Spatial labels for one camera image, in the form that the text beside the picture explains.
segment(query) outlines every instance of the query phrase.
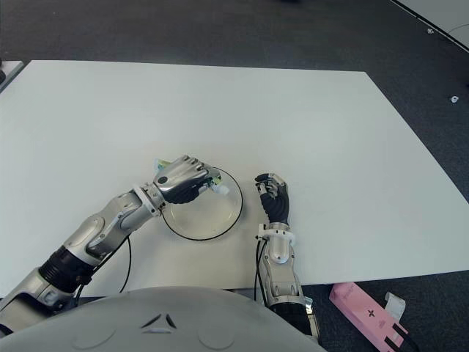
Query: wire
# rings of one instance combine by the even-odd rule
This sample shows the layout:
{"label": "wire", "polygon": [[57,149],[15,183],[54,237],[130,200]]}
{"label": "wire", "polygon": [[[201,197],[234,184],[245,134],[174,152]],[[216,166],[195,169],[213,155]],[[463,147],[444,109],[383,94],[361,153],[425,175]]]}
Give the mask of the wire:
{"label": "wire", "polygon": [[259,270],[259,267],[257,266],[257,257],[259,256],[260,244],[261,244],[261,241],[257,241],[256,257],[254,258],[256,260],[256,274],[254,275],[254,300],[255,301],[257,299],[257,271]]}
{"label": "wire", "polygon": [[[129,245],[129,267],[128,267],[128,270],[127,270],[127,277],[125,278],[125,282],[124,282],[124,286],[122,286],[121,290],[119,291],[119,293],[122,292],[122,290],[124,290],[124,287],[125,285],[127,284],[127,281],[128,281],[128,278],[129,278],[129,275],[130,275],[130,267],[132,266],[132,251],[131,251],[131,245],[130,245],[130,236],[127,237],[127,240],[128,240],[128,245]],[[103,265],[105,265],[108,260],[111,259],[111,257],[119,250],[119,248],[124,244],[125,241],[121,242],[121,244],[113,251],[111,252],[92,272],[91,276],[95,275],[96,272],[98,270],[100,270]],[[77,307],[78,306],[78,300],[80,299],[80,296],[81,296],[81,292],[83,291],[85,285],[80,285],[79,288],[78,288],[78,291],[76,293],[76,296],[75,298],[73,299],[73,307]]]}
{"label": "wire", "polygon": [[467,26],[469,26],[469,23],[467,23],[467,24],[462,24],[461,26],[458,26],[458,27],[453,28],[451,31],[448,32],[448,34],[450,34],[452,31],[455,31],[456,29],[459,29],[459,28],[462,28],[462,27],[467,27]]}
{"label": "wire", "polygon": [[[267,241],[264,239],[264,244],[262,244],[261,252],[259,256],[257,253],[259,252],[259,245],[260,242],[257,243],[257,248],[256,248],[256,278],[259,279],[259,286],[261,288],[261,294],[262,294],[262,300],[264,301],[264,305],[267,306],[267,299],[265,298],[265,292],[264,292],[264,285],[262,284],[262,279],[261,279],[261,274],[259,272],[259,264],[261,262],[262,258],[262,253],[264,252],[264,248],[267,245]],[[256,299],[256,279],[254,279],[254,300]]]}
{"label": "wire", "polygon": [[127,281],[129,281],[130,268],[132,268],[132,246],[130,245],[130,236],[127,237],[127,244],[129,245],[129,267],[127,269],[127,276],[125,277],[124,284],[122,285],[122,288],[120,289],[119,293],[122,293],[125,288],[125,285],[127,284]]}

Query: dark floor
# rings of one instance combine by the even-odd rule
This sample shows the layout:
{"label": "dark floor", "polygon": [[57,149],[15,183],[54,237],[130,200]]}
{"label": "dark floor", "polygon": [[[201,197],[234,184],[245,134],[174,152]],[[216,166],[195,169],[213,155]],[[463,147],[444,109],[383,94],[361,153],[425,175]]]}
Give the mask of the dark floor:
{"label": "dark floor", "polygon": [[[3,59],[365,71],[469,199],[469,54],[389,0],[0,4]],[[402,323],[422,351],[469,351],[468,272],[360,285],[382,303],[388,290],[407,301]],[[374,350],[328,301],[330,286],[305,292],[329,351]]]}

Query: robotic arm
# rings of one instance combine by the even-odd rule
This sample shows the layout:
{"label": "robotic arm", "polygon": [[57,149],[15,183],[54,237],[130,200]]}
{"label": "robotic arm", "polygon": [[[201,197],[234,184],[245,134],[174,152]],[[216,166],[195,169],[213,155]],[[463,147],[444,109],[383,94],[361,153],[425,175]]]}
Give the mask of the robotic arm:
{"label": "robotic arm", "polygon": [[306,301],[293,268],[295,235],[288,225],[288,187],[276,174],[256,177],[256,186],[270,223],[259,225],[257,270],[264,304],[304,334],[311,335]]}
{"label": "robotic arm", "polygon": [[39,268],[0,301],[0,337],[22,330],[60,311],[80,285],[87,285],[102,263],[165,202],[186,203],[219,177],[217,169],[183,156],[150,184],[134,186],[113,198],[83,224]]}

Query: white table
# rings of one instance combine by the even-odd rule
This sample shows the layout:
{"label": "white table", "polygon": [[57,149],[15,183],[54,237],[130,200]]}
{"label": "white table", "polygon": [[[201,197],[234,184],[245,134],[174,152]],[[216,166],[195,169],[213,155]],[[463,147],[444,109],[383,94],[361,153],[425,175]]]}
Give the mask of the white table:
{"label": "white table", "polygon": [[[266,171],[289,183],[304,284],[469,269],[469,205],[365,73],[32,62],[0,94],[0,296],[186,153],[237,178],[243,214],[205,243],[147,223],[128,289],[252,287]],[[84,294],[115,293],[127,264],[123,247]]]}

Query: pink box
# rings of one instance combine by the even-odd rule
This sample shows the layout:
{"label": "pink box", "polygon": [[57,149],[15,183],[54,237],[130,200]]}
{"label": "pink box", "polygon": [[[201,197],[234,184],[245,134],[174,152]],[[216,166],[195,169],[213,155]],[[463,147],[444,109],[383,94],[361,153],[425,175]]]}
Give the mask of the pink box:
{"label": "pink box", "polygon": [[379,351],[399,351],[401,335],[407,340],[407,330],[356,283],[335,284],[329,299]]}

